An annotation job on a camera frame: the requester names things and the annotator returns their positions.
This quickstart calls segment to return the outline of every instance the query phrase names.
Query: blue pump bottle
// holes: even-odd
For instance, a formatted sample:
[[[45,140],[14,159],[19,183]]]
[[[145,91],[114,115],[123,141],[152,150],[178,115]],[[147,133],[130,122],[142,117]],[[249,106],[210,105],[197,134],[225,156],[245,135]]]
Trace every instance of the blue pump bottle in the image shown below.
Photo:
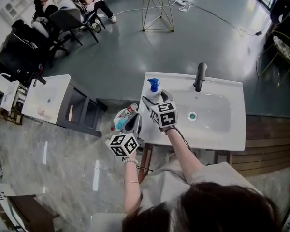
[[[148,91],[146,91],[146,97],[151,100],[152,103],[159,103],[160,95],[162,92],[162,87],[160,81],[157,78],[148,79],[151,86]]]

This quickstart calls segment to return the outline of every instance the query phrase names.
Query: electrical cable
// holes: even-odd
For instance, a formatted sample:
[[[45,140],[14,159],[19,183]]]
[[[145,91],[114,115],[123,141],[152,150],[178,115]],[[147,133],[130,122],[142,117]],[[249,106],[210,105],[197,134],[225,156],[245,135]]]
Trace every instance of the electrical cable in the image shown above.
[[[174,4],[176,4],[176,1],[173,1],[173,0],[168,0],[168,1],[173,2],[173,3],[171,4],[171,6],[173,6]],[[202,7],[200,7],[200,6],[196,5],[196,4],[194,4],[193,2],[190,2],[190,1],[183,1],[183,2],[188,2],[189,5],[188,5],[188,6],[185,5],[185,6],[181,7],[181,8],[179,8],[179,11],[181,11],[181,12],[188,12],[188,11],[190,10],[190,8],[192,8],[192,7],[196,7],[197,9],[200,9],[200,10],[203,10],[203,11],[205,11],[205,12],[208,12],[208,13],[212,14],[213,16],[217,17],[218,19],[224,21],[225,23],[228,23],[228,24],[229,24],[233,29],[237,30],[237,32],[238,32],[239,35],[241,35],[241,36],[243,36],[243,35],[241,34],[240,31],[242,31],[242,32],[244,32],[244,33],[246,33],[246,34],[248,34],[248,35],[250,35],[250,36],[259,36],[259,35],[261,35],[262,32],[263,32],[263,31],[264,31],[264,30],[265,30],[265,29],[266,29],[266,28],[271,24],[271,21],[270,21],[270,22],[269,22],[269,23],[264,27],[264,29],[262,29],[261,31],[256,32],[255,34],[251,34],[251,33],[248,33],[247,31],[245,31],[245,30],[243,30],[243,29],[239,29],[239,28],[237,28],[237,27],[234,26],[231,22],[229,22],[229,21],[227,21],[227,20],[221,18],[220,16],[216,15],[215,13],[213,13],[213,12],[207,10],[207,9],[204,9],[204,8],[202,8]],[[144,8],[141,8],[141,9],[132,9],[132,10],[124,10],[124,11],[118,12],[118,13],[116,13],[116,14],[114,14],[114,15],[119,15],[119,14],[121,14],[121,13],[128,12],[128,11],[136,11],[136,10],[143,10],[143,9],[144,9]]]
[[[149,171],[153,172],[153,170],[151,170],[151,169],[149,169],[149,168],[141,167],[141,166],[138,166],[138,165],[136,165],[136,168],[137,168],[137,169],[146,169],[146,170],[149,170]]]
[[[179,129],[176,126],[172,126],[175,130],[177,130],[177,132],[179,133],[179,135],[182,137],[182,139],[184,140],[187,148],[194,154],[194,152],[192,151],[190,145],[188,144],[187,140],[185,139],[185,137],[183,136],[183,134],[179,131]]]

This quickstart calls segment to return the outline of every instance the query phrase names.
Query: plastic bottle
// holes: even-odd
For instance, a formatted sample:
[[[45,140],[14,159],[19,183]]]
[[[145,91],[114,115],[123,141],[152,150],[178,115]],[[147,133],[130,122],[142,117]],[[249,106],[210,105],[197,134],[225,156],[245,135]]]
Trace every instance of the plastic bottle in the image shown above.
[[[128,106],[122,113],[119,115],[119,117],[126,117],[132,113],[134,113],[138,109],[138,105],[136,103],[131,104]]]
[[[151,84],[151,87],[146,91],[146,97],[150,99],[152,103],[158,103],[160,95],[162,92],[162,87],[160,86],[160,81],[157,78],[148,79]]]

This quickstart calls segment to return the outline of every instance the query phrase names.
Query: bathroom sink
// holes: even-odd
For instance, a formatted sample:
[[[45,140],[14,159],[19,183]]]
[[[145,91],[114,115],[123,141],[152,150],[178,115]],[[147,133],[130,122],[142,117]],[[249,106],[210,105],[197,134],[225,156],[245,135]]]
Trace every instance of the bathroom sink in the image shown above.
[[[71,77],[69,75],[45,77],[46,84],[43,85],[37,80],[35,87],[33,86],[34,80],[32,80],[22,113],[56,124],[61,103],[70,79]],[[39,109],[45,110],[44,116],[38,113]]]
[[[173,96],[178,112],[177,127],[192,148],[243,151],[245,149],[246,117],[243,85],[239,82],[207,77],[200,93],[193,86],[195,76],[146,72],[142,96],[150,88],[150,78]],[[171,145],[150,118],[140,102],[143,124],[140,138],[146,143]]]

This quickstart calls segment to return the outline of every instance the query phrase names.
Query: wrist bracelet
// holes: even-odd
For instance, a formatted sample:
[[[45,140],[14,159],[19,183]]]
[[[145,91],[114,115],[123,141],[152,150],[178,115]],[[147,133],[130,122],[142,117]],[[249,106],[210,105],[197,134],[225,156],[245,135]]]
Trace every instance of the wrist bracelet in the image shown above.
[[[126,182],[128,182],[128,183],[129,183],[129,182],[130,182],[130,183],[139,183],[138,181],[129,181],[129,180],[127,180],[127,181],[126,181],[126,180],[123,180],[122,182],[123,182],[123,183],[126,183]]]
[[[136,164],[136,166],[139,165],[139,162],[136,159],[130,159],[130,158],[125,159],[124,163],[126,164],[127,162],[134,162]]]
[[[174,127],[171,127],[171,128],[169,128],[169,129],[166,129],[166,130],[164,131],[165,135],[166,135],[166,133],[167,133],[170,129],[174,129],[174,130],[175,130]]]

